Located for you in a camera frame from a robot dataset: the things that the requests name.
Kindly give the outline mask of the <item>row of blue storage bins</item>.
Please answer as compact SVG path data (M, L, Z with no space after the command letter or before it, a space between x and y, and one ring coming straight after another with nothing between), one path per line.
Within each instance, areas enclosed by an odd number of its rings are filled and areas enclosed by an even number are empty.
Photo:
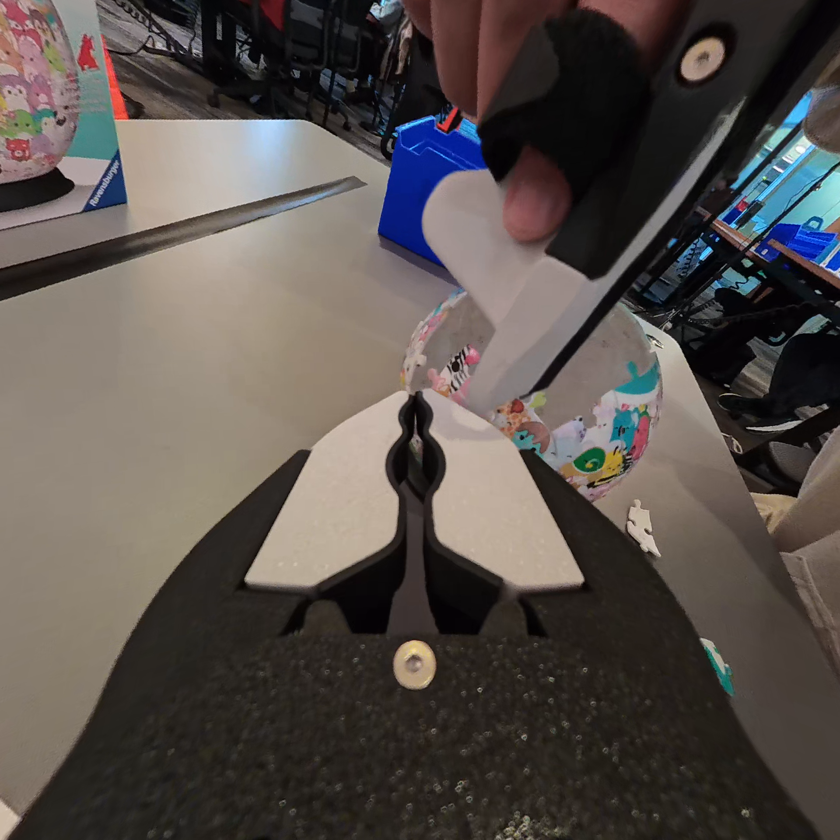
M776 259L780 251L772 246L778 243L806 260L833 273L839 270L839 237L833 230L821 230L817 223L821 217L812 217L807 224L778 223L764 232L755 253L766 261Z

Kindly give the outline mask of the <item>puzzle ball box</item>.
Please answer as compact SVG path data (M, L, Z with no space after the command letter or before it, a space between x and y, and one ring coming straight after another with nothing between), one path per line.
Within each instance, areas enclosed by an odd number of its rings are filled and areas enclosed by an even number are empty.
M125 204L92 1L1 2L1 229Z

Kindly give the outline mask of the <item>black shoe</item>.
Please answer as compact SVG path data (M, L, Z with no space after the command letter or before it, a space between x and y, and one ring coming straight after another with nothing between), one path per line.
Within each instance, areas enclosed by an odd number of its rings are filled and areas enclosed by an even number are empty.
M744 417L745 428L752 434L780 434L803 423L798 410L821 406L824 396L807 391L768 392L762 397L747 397L736 393L722 393L719 407L732 417Z

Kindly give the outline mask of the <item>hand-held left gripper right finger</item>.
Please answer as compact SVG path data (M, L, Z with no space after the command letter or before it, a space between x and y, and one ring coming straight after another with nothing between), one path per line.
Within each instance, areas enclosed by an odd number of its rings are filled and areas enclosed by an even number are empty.
M432 496L437 540L518 594L581 588L583 573L512 441L447 397L422 397L444 457Z

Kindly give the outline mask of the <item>teal puzzle piece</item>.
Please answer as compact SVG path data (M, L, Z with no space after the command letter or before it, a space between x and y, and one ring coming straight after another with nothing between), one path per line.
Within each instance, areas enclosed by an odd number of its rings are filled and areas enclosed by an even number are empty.
M700 638L700 643L709 659L710 665L715 671L719 685L729 697L735 696L735 689L732 683L732 669L721 656L718 647L705 637Z

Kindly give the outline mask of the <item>blue plastic bin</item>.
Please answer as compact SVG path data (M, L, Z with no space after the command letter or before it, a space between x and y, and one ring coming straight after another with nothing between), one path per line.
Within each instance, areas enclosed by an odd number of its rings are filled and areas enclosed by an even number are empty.
M475 124L458 110L400 126L378 227L379 236L440 266L423 232L427 199L455 172L486 168Z

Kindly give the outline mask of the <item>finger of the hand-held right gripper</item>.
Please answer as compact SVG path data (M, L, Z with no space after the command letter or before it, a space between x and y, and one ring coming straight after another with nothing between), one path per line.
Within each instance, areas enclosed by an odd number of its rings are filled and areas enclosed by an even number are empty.
M457 171L438 183L423 211L423 233L446 269L489 321L492 334L471 379L467 407L485 416L510 400L542 390L557 377L570 415L589 412L628 375L632 340L623 327L600 328L572 352L571 373L550 366L582 334L587 320L629 266L617 261L604 278L589 279L523 245L502 224L502 189L488 170Z

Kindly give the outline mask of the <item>black office chair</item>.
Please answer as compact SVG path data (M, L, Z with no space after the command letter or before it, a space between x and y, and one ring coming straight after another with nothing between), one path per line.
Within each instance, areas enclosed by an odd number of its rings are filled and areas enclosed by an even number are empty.
M215 87L207 104L219 109L221 98L257 98L272 118L287 117L293 101L292 73L309 79L305 118L312 121L312 103L321 89L326 70L330 74L324 95L323 128L332 112L343 116L343 130L350 131L350 118L334 99L338 76L354 77L361 62L361 41L371 2L280 2L280 25L268 15L263 2L202 2L203 67L214 70L238 69L235 35L246 36L248 59L266 69L260 78L241 78Z

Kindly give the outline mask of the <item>colourful puzzle ball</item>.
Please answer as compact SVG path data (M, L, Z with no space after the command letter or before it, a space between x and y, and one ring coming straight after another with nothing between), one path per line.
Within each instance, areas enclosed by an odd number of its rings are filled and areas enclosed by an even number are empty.
M457 289L417 324L402 363L402 387L469 407L471 382L494 332L468 293ZM642 323L618 303L549 385L500 404L485 419L597 501L644 455L660 416L661 375Z

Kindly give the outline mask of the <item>person's beige trouser leg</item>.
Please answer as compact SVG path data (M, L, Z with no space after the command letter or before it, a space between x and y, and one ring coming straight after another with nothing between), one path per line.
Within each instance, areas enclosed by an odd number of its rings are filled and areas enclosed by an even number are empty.
M839 675L839 430L833 430L796 497L752 493L752 500Z

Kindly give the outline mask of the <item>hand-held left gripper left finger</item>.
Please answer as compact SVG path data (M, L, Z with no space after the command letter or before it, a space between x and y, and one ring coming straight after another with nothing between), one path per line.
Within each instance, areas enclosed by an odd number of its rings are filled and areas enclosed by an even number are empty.
M411 408L395 392L311 447L245 575L249 589L314 594L394 544Z

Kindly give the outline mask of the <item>white puzzle piece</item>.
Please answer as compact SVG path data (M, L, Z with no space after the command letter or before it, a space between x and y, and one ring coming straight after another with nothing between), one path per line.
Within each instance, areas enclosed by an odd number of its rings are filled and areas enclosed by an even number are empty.
M639 499L633 500L628 509L626 533L643 552L657 559L662 557L655 541L649 510L643 507Z

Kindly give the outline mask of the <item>person's right hand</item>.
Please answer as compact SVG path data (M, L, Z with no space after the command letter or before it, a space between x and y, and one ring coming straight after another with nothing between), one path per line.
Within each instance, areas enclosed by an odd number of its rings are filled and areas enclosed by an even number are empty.
M574 2L406 1L404 7L433 43L447 100L482 119L530 30L563 16ZM563 222L572 205L571 187L555 163L529 146L513 163L502 223L518 242L536 242Z

